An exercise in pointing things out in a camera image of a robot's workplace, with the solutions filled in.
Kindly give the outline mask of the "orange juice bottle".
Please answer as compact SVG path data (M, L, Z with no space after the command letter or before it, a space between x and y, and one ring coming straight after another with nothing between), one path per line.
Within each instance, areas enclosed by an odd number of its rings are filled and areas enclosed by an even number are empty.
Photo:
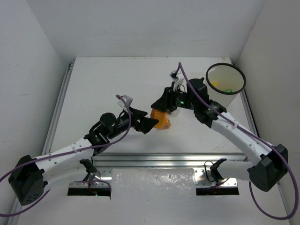
M166 112L161 112L159 110L152 109L150 113L150 117L152 119L158 120L158 123L154 126L155 129L164 130L170 128L171 126L168 113Z

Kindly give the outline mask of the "green plastic bottle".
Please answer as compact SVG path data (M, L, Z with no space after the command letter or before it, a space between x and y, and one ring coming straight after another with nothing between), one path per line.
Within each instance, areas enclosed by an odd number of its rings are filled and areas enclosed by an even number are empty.
M226 93L232 93L233 90L232 89L225 89L224 92L226 92Z

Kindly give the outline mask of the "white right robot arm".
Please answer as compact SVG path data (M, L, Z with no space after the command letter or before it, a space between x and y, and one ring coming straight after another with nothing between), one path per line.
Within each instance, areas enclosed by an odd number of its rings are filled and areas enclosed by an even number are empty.
M251 133L247 134L246 128L235 127L232 115L221 104L209 99L203 81L203 78L190 79L186 92L174 85L166 87L151 108L164 113L172 113L179 107L192 110L198 121L227 138L248 157L247 162L222 158L213 163L208 175L211 182L236 178L250 181L261 191L268 192L287 174L282 161L288 159L286 147L278 145L275 149L279 153L276 154Z

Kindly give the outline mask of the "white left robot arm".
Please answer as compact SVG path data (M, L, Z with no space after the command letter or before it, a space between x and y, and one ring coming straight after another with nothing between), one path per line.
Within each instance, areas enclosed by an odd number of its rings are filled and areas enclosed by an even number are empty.
M157 119L134 108L123 110L118 117L107 112L92 126L88 134L73 144L47 155L22 157L8 178L19 203L29 205L45 191L74 182L93 180L100 172L92 163L92 157L104 152L110 141L133 128L146 134L158 124Z

